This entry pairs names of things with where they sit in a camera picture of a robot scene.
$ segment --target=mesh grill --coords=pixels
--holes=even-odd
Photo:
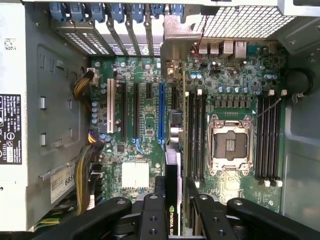
[[[282,16],[275,6],[220,7],[210,16],[204,31],[209,38],[267,38],[289,23],[294,16]],[[200,32],[205,16],[194,27]]]
[[[77,36],[77,34],[66,33],[65,35],[72,41],[74,41],[80,48],[85,50],[88,54],[97,54],[91,47],[89,47],[84,41],[82,41],[81,38]]]
[[[95,37],[95,35],[93,35],[92,33],[84,33],[83,34],[86,39],[88,39],[90,41],[90,43],[92,43],[92,45],[94,45],[102,54],[109,54],[109,52],[105,49],[105,47],[99,42],[99,40]]]

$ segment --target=motherboard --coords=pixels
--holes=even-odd
[[[161,77],[159,58],[93,58],[90,134],[105,143],[98,160],[103,197],[134,201],[154,190],[155,177],[164,174],[164,145],[173,140],[172,110],[178,110],[186,113],[188,148],[179,139],[174,144],[199,192],[223,204],[242,197],[278,212],[284,102],[277,101],[286,58],[283,49],[268,54],[260,45],[248,45],[242,61],[190,55],[185,81],[175,84]],[[277,149],[266,151],[271,144]]]

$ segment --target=barcode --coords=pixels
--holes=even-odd
[[[5,38],[4,39],[4,50],[8,50],[8,51],[16,50],[16,39],[15,38]]]
[[[54,182],[51,183],[51,192],[56,190],[56,188],[57,188],[57,180],[55,180]]]
[[[6,147],[6,161],[7,161],[7,163],[14,162],[14,148],[11,146]]]

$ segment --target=power supply label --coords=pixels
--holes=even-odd
[[[0,165],[21,164],[21,95],[0,94]]]

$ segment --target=green circuit board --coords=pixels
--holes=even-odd
[[[286,53],[280,51],[277,54],[261,54],[260,46],[248,46],[247,63],[240,65],[239,61],[230,58],[203,57],[200,61],[193,56],[186,60],[186,84],[195,89],[206,91],[206,116],[213,113],[222,120],[242,120],[245,115],[252,119],[257,115],[257,95],[269,89],[282,89],[283,79],[280,75],[281,69],[286,66]],[[97,123],[92,123],[91,128],[98,134],[103,133],[101,129],[106,122],[106,93],[101,87],[107,79],[114,78],[117,83],[115,98],[115,119],[122,120],[123,108],[127,108],[127,131],[126,137],[122,136],[122,125],[117,125],[115,133],[108,133],[110,141],[105,138],[105,147],[101,152],[99,161],[103,164],[104,179],[102,180],[103,197],[106,199],[123,196],[135,200],[141,193],[154,190],[155,176],[164,174],[164,151],[158,142],[158,117],[159,117],[159,84],[166,83],[161,78],[161,65],[159,58],[93,58],[92,67],[99,62],[99,86],[91,87],[91,100],[97,101],[101,108],[98,110]],[[219,72],[212,71],[212,62],[220,63]],[[268,74],[278,76],[277,79],[267,79]],[[121,85],[126,83],[127,105],[123,102],[123,91]],[[134,142],[134,83],[139,83],[139,145],[143,154],[137,150]],[[146,85],[152,85],[152,96],[147,98]],[[165,88],[165,117],[164,132],[168,137],[168,114],[171,109],[171,87]],[[281,133],[280,146],[284,144],[284,103],[281,107]],[[255,161],[255,148],[253,145],[253,162]],[[282,171],[282,156],[279,158],[279,171]],[[144,175],[141,169],[136,172],[124,171],[127,163],[138,162],[147,164],[148,186],[144,183],[136,187],[126,187],[126,184],[135,175]],[[267,207],[273,211],[279,211],[281,188],[265,187],[259,185],[251,170],[248,176],[243,176],[235,171],[219,172],[211,176],[208,168],[205,170],[205,184],[199,187],[202,193],[216,195],[222,203],[230,198],[242,197]]]

